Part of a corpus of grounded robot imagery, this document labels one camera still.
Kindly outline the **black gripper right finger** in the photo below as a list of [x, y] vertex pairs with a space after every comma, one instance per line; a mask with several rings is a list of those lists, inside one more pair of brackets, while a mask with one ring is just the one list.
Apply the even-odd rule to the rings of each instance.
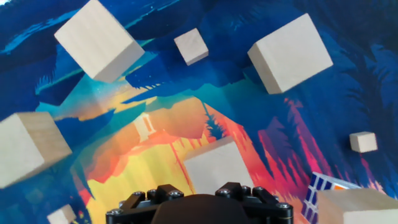
[[252, 223], [293, 224], [293, 206], [268, 192], [264, 187], [253, 189], [237, 182], [227, 182], [215, 196], [237, 202]]

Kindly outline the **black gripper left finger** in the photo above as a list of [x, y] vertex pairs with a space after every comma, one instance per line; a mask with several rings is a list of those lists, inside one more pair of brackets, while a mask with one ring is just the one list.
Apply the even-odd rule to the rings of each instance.
[[106, 212], [106, 224], [150, 224], [162, 203], [182, 197], [184, 193], [170, 184], [133, 192], [118, 208]]

